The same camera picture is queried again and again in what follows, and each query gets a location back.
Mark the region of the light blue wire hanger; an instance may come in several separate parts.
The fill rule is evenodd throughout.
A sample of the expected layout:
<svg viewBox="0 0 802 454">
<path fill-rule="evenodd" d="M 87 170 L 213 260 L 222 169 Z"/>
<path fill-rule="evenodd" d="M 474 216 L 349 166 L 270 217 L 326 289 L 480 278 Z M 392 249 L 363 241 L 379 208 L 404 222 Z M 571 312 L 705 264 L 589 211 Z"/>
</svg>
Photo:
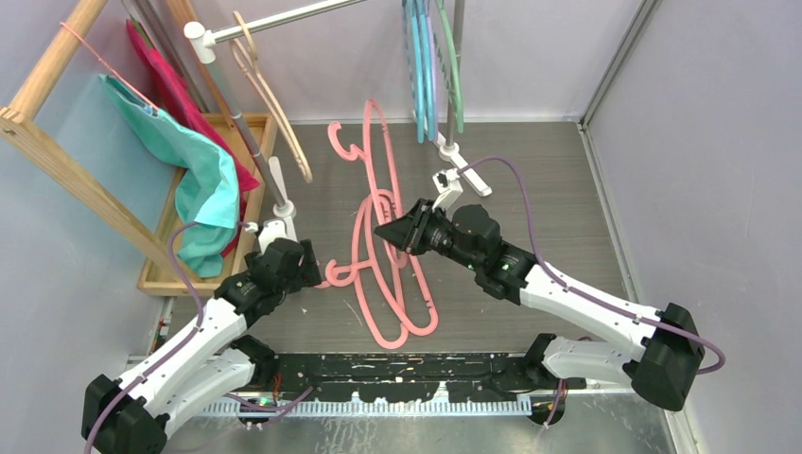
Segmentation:
<svg viewBox="0 0 802 454">
<path fill-rule="evenodd" d="M 429 78 L 428 78 L 428 64 L 429 64 L 429 61 L 428 61 L 428 45 L 427 45 L 427 34 L 426 34 L 426 19 L 425 19 L 423 11 L 421 9 L 422 2 L 423 1 L 414 1 L 414 5 L 415 5 L 415 13 L 416 13 L 416 19 L 417 19 L 417 25 L 418 25 L 418 31 L 419 31 L 419 39 L 420 39 L 420 45 L 421 45 L 421 60 L 420 60 L 420 63 L 421 63 L 421 74 L 423 76 L 424 96 L 425 96 L 425 117 L 424 117 L 424 121 L 426 123 L 426 129 L 427 129 L 427 140 L 431 141 L 429 139 L 429 128 L 428 128 L 428 124 L 427 124 L 428 112 L 429 112 L 429 106 L 430 106 L 430 95 L 429 95 L 429 92 L 428 92 L 428 81 L 429 81 Z"/>
</svg>

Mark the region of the beige plastic hanger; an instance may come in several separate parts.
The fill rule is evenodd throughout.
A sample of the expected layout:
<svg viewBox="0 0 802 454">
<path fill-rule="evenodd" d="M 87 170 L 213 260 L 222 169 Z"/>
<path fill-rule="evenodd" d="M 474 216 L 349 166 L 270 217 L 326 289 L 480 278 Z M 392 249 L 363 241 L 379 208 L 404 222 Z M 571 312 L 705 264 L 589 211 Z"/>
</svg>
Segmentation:
<svg viewBox="0 0 802 454">
<path fill-rule="evenodd" d="M 282 133 L 305 182 L 313 183 L 314 177 L 312 169 L 295 130 L 290 125 L 288 117 L 275 93 L 261 73 L 258 50 L 253 35 L 246 28 L 246 23 L 241 14 L 237 10 L 234 10 L 232 14 L 236 23 L 243 28 L 243 37 L 234 38 L 229 42 L 232 56 L 245 79 L 251 84 L 276 121 L 278 129 Z"/>
</svg>

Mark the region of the green wire hanger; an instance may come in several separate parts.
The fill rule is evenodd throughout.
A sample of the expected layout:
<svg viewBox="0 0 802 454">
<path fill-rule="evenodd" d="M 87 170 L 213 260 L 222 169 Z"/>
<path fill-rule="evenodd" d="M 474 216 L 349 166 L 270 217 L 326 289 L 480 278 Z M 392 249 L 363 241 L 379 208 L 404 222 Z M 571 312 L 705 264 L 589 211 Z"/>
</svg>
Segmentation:
<svg viewBox="0 0 802 454">
<path fill-rule="evenodd" d="M 448 91 L 448 100 L 454 107 L 457 132 L 464 131 L 464 105 L 462 99 L 462 80 L 459 68 L 457 47 L 454 40 L 452 26 L 448 19 L 445 1 L 434 0 L 438 18 L 443 29 L 443 38 L 439 41 L 435 36 L 436 56 L 444 76 L 445 88 Z"/>
</svg>

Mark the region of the purple wire hanger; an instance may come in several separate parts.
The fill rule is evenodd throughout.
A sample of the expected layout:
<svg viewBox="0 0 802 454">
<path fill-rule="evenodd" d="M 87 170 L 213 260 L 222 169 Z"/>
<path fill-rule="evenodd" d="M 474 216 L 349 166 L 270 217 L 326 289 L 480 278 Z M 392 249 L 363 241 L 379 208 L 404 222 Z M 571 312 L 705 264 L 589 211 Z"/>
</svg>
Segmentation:
<svg viewBox="0 0 802 454">
<path fill-rule="evenodd" d="M 437 138 L 437 132 L 435 131 L 437 127 L 437 94 L 436 94 L 436 56 L 435 56 L 435 44 L 434 44 L 434 30 L 432 25 L 432 19 L 430 14 L 430 1 L 423 1 L 422 2 L 422 11 L 424 13 L 426 19 L 426 34 L 427 34 L 427 45 L 428 45 L 428 92 L 430 95 L 430 106 L 428 112 L 428 119 L 427 124 L 429 128 L 429 139 L 431 141 L 435 141 Z"/>
</svg>

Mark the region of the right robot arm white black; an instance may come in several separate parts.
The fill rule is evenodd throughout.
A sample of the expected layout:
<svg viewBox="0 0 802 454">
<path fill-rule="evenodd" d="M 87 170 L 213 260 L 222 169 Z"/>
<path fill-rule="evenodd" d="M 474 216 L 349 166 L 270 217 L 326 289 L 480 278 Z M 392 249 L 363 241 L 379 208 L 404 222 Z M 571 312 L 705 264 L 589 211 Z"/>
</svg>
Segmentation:
<svg viewBox="0 0 802 454">
<path fill-rule="evenodd" d="M 420 199 L 374 233 L 403 253 L 435 252 L 471 270 L 475 283 L 498 300 L 548 312 L 597 336 L 579 341 L 539 334 L 524 365 L 534 387 L 591 378 L 630 385 L 663 410 L 684 408 L 706 353 L 684 307 L 642 306 L 570 278 L 504 240 L 498 222 L 479 204 L 462 206 L 449 218 L 432 200 Z"/>
</svg>

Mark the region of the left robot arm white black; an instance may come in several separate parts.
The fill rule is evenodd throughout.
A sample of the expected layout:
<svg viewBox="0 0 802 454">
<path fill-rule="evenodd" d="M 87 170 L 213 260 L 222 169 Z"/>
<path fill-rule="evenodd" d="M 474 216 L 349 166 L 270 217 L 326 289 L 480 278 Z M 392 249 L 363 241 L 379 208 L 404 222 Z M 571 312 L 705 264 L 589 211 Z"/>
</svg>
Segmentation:
<svg viewBox="0 0 802 454">
<path fill-rule="evenodd" d="M 322 281 L 311 240 L 277 238 L 246 256 L 247 268 L 225 278 L 186 325 L 152 355 L 87 387 L 81 435 L 87 453 L 160 453 L 199 410 L 242 387 L 262 391 L 279 361 L 248 334 L 289 294 Z"/>
</svg>

